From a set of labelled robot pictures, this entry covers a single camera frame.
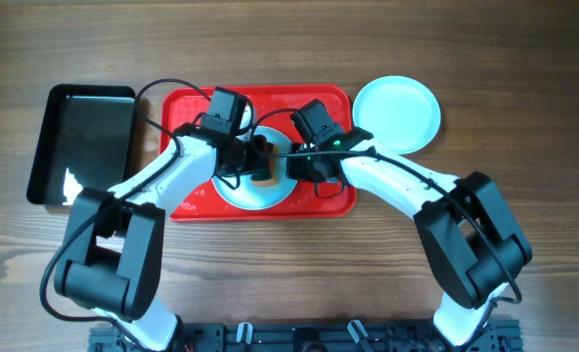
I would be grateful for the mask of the green orange sponge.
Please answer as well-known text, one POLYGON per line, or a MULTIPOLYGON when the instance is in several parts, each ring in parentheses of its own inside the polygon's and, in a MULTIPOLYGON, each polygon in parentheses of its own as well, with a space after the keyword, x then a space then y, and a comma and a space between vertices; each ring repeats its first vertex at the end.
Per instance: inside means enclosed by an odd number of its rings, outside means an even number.
MULTIPOLYGON (((256 138, 255 146, 265 153, 276 154, 278 147, 269 143, 265 137, 256 138)), ((264 157, 263 167, 250 176, 250 180, 255 187, 271 187, 278 183, 278 177, 275 173, 275 159, 273 157, 264 157)))

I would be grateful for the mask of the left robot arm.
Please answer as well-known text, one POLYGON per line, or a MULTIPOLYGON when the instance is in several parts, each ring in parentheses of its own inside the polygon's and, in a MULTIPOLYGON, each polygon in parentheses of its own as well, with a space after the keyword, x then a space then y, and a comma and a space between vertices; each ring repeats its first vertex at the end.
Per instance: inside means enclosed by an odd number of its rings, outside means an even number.
POLYGON ((185 351, 181 318, 158 298, 166 219, 219 169, 270 167, 275 149, 262 136, 174 137, 164 152, 131 179, 107 191, 83 190, 75 199, 64 240, 45 269, 44 284, 90 310, 83 322, 110 324, 140 351, 185 351))

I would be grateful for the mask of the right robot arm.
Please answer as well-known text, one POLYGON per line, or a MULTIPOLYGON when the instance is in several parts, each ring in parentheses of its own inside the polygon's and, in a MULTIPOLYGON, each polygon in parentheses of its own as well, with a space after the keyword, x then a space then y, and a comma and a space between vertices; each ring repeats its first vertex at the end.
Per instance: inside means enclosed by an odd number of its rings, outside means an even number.
POLYGON ((294 143, 289 176, 367 191, 414 221, 432 275, 443 290, 432 322, 452 347, 469 346, 500 302, 522 300, 515 279, 533 256, 496 183, 423 167, 355 128, 327 142, 294 143))

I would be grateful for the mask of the white plate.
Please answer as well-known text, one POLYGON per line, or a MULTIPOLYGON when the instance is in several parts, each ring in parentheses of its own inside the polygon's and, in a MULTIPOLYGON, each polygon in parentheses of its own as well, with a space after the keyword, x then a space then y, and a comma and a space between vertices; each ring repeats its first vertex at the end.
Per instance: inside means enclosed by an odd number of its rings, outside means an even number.
POLYGON ((371 132, 395 154, 411 154, 438 134, 441 108, 418 80, 401 75, 377 78, 364 86, 352 107, 355 127, 371 132))
MULTIPOLYGON (((256 129, 255 135, 262 135, 273 144, 278 153, 290 151, 292 141, 282 132, 267 126, 256 129)), ((231 190, 217 177, 211 179, 216 192, 225 201, 242 210, 264 210, 271 208, 285 200, 294 190, 297 181, 287 177, 286 161, 277 160, 274 165, 276 183, 271 186, 255 186, 249 175, 240 176, 240 186, 231 190)))

